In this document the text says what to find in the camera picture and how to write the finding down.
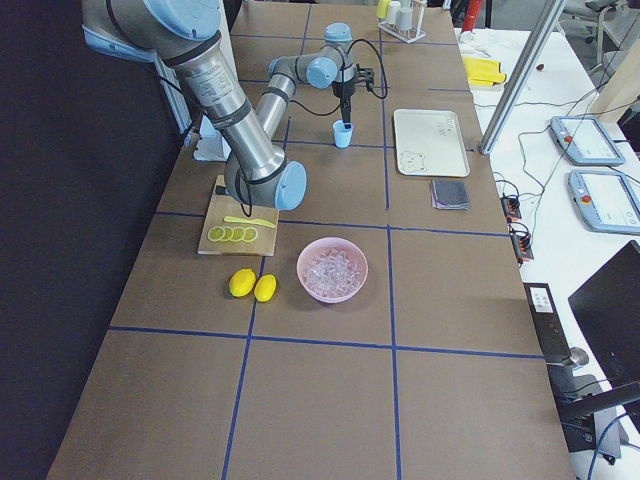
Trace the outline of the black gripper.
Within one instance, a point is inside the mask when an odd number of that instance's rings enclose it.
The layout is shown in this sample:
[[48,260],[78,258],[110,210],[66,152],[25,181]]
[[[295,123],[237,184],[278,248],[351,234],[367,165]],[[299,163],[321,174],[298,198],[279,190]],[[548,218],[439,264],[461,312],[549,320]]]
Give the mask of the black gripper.
[[351,123],[351,97],[355,93],[356,82],[353,79],[344,82],[334,81],[331,87],[333,95],[340,101],[342,122]]

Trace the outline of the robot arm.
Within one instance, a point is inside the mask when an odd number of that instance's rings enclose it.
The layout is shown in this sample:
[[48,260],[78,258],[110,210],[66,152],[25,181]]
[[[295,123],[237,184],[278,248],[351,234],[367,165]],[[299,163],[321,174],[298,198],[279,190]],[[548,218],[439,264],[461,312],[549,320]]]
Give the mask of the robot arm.
[[216,1],[85,1],[84,37],[94,51],[134,62],[161,59],[195,95],[231,149],[225,183],[251,205],[293,210],[306,193],[303,165],[274,145],[221,49]]
[[349,48],[353,43],[348,24],[337,22],[325,28],[325,44],[316,53],[279,57],[269,65],[270,80],[256,114],[268,137],[273,137],[284,113],[301,84],[324,90],[330,87],[339,100],[341,119],[333,126],[334,144],[346,148],[354,131],[351,97],[359,81],[357,64]]

